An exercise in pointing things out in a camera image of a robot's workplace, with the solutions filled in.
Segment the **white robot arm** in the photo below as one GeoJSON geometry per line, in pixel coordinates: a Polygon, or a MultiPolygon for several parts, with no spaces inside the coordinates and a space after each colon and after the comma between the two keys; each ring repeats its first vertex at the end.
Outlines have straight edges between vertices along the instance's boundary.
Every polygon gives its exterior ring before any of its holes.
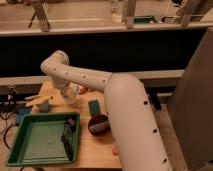
{"type": "Polygon", "coordinates": [[[104,94],[123,171],[173,171],[144,84],[127,73],[73,67],[55,51],[41,63],[57,88],[73,82],[104,94]]]}

